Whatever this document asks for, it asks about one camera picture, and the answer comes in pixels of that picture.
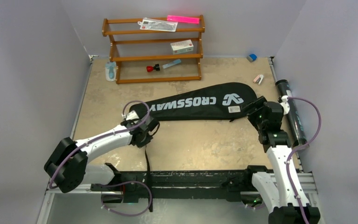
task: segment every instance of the blue object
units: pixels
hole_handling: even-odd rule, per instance
[[[257,56],[255,54],[251,54],[246,57],[250,62],[254,62],[257,59]]]
[[[174,65],[176,65],[176,64],[179,64],[179,63],[181,63],[181,62],[182,62],[182,61],[181,61],[180,59],[176,59],[176,60],[173,61],[173,62],[169,62],[168,64],[163,65],[163,69],[169,68],[169,67],[174,66]]]
[[[105,64],[105,68],[107,68],[109,71],[109,78],[110,79],[114,79],[115,78],[115,71],[114,69],[116,68],[116,62],[107,62]]]

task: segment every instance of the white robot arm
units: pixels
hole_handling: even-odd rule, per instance
[[[96,166],[89,163],[118,147],[143,147],[148,144],[153,138],[149,132],[160,124],[150,116],[143,119],[145,122],[137,125],[140,119],[132,111],[120,125],[102,134],[77,141],[69,137],[61,140],[46,162],[44,170],[63,193],[80,184],[108,184],[114,177],[113,170],[107,165]]]
[[[281,100],[279,104],[260,97],[245,108],[250,110],[248,120],[259,133],[259,142],[271,162],[277,186],[266,172],[253,173],[252,185],[267,206],[269,224],[303,223],[302,217],[307,217],[310,224],[317,223],[319,210],[310,206],[291,158],[289,136],[281,130],[283,115],[290,110],[288,97],[283,96]]]

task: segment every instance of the black cable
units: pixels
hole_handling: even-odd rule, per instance
[[[147,157],[147,153],[146,153],[146,148],[147,148],[147,145],[145,146],[145,158],[146,158],[146,166],[147,166],[147,171],[146,171],[146,186],[150,189],[151,191],[151,198],[148,198],[149,200],[149,203],[150,203],[150,200],[153,198],[153,191],[152,191],[152,185],[153,185],[153,182],[151,180],[151,174],[150,174],[150,163],[149,163],[149,158]],[[149,207],[149,212],[153,212],[153,201],[151,202],[150,204],[150,207]]]

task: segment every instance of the blue marker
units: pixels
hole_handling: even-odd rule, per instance
[[[177,59],[177,60],[175,60],[173,62],[169,62],[168,64],[163,65],[163,69],[169,68],[169,67],[174,66],[176,64],[179,64],[181,62],[182,61],[180,59]]]

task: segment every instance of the black tube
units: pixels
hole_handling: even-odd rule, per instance
[[[290,86],[287,80],[281,79],[275,83],[280,96],[292,96]],[[293,136],[293,147],[303,145],[307,142],[305,138],[304,128],[301,125],[300,117],[298,116],[297,107],[294,100],[289,101],[290,110],[286,115],[290,127],[290,132]]]

